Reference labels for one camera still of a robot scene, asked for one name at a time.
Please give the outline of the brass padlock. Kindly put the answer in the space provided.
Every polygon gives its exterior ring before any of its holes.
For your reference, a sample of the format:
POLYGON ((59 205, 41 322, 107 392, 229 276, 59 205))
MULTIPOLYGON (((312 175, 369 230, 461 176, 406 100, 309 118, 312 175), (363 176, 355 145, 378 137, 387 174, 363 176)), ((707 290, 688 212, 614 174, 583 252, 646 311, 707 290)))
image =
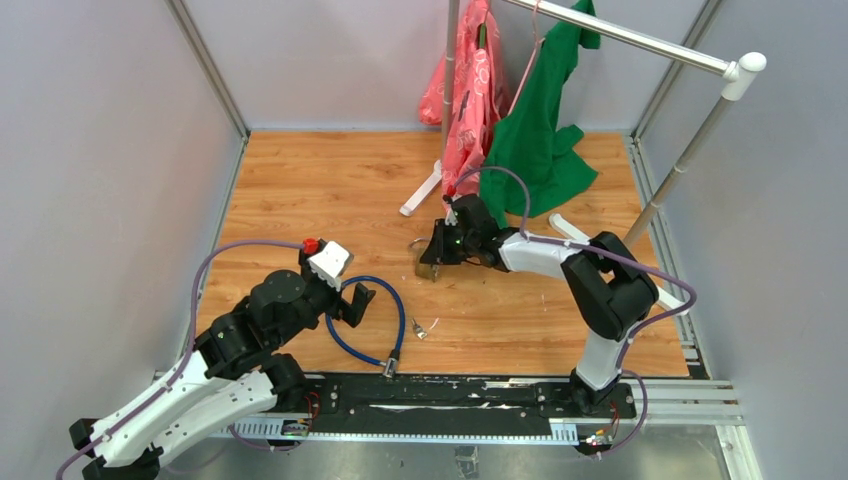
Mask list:
POLYGON ((413 268, 417 277, 436 282, 439 278, 439 265, 425 264, 421 262, 421 258, 429 245, 429 238, 419 237, 414 239, 408 245, 408 250, 413 256, 413 268))

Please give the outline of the small silver cable-lock keys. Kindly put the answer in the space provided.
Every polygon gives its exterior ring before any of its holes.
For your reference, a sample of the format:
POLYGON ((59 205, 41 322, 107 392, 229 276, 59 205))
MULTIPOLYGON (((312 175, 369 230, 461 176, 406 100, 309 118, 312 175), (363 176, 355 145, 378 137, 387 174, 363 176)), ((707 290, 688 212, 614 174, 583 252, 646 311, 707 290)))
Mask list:
POLYGON ((424 339, 426 339, 426 338, 427 338, 427 337, 428 337, 428 336, 432 333, 432 331, 433 331, 433 330, 434 330, 434 329, 438 326, 438 324, 439 324, 439 322, 440 322, 440 318, 439 318, 439 317, 435 318, 435 319, 431 322, 431 324, 430 324, 429 326, 422 325, 421 323, 419 323, 418 321, 416 321, 414 318, 412 318, 412 319, 410 320, 410 322, 411 322, 411 326, 412 326, 413 334, 414 334, 417 338, 419 338, 419 339, 421 339, 421 340, 424 340, 424 339))

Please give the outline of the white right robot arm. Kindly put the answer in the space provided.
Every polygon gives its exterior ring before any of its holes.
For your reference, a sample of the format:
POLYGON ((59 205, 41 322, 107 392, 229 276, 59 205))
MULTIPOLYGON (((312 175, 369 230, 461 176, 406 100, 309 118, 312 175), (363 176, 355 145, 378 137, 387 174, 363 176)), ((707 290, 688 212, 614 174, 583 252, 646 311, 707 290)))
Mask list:
POLYGON ((603 231, 585 247, 563 239, 533 236, 498 225, 476 194, 448 202, 450 219, 434 224, 422 265, 440 267, 476 261, 503 272, 534 273, 567 283, 589 334, 570 374, 569 397, 584 417, 611 403, 620 380, 620 355, 627 336, 659 300, 659 289, 615 234, 603 231))

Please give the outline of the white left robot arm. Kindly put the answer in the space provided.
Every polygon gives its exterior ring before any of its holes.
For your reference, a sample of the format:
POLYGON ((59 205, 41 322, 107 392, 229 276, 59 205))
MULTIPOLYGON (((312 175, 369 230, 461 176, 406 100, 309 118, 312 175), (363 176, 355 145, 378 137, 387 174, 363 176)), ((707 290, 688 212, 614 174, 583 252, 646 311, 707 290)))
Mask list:
POLYGON ((268 274, 128 404, 72 424, 74 448, 90 459, 83 477, 154 479, 187 449, 246 416, 306 407, 315 395, 280 348, 323 317, 358 326, 375 293, 356 282, 345 299, 345 265, 317 254, 301 256, 299 266, 268 274))

